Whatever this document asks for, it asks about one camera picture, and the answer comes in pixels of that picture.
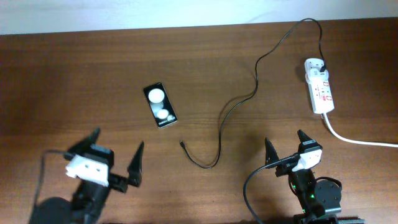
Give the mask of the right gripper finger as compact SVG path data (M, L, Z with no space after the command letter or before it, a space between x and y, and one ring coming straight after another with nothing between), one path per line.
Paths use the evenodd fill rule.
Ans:
M276 166L276 163L279 161L279 157L277 155L277 152L270 142L268 138L265 138L265 148L266 148L266 161L265 165L268 168L272 168Z
M301 146L317 146L318 145L316 140L310 138L301 129L299 129L297 131L297 134L298 134L298 138L300 140L300 145Z

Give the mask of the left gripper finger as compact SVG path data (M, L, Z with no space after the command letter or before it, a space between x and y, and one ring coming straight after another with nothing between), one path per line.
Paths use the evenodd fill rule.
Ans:
M127 168L128 184L139 187L142 182L142 156L144 152L144 141L142 141Z
M95 144L100 135L100 128L96 128L93 130L91 134L89 134L86 138L74 144L72 147L68 149L68 152L84 152L86 151L92 144Z

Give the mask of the black flip smartphone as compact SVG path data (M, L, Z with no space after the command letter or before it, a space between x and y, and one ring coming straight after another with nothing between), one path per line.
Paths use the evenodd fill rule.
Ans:
M178 121L177 114L161 82L145 87L143 92L158 128L170 126Z

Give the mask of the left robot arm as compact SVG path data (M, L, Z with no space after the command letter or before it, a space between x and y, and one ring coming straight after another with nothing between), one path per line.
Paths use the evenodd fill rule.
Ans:
M39 179L34 194L30 223L96 223L112 190L125 194L129 186L139 187L142 182L142 157L144 142L141 142L127 167L128 176L111 172L114 166L114 151L97 145L100 128L78 141L66 151L49 149L40 157ZM72 199L50 197L38 202L44 183L45 157L61 154L68 161L66 175L80 179Z

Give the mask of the white USB charger adapter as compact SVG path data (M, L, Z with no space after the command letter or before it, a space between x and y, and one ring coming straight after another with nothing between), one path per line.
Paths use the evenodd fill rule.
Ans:
M311 68L310 70L306 71L305 78L308 84L315 82L325 82L329 79L329 73L327 70L321 72L317 68Z

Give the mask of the white power strip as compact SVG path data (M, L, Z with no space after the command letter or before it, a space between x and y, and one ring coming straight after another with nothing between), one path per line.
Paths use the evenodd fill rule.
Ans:
M326 70L325 63L319 58L308 58L304 63L305 74L311 68L317 68L321 72ZM330 82L315 82L308 84L312 110L315 114L331 112L335 109L331 95Z

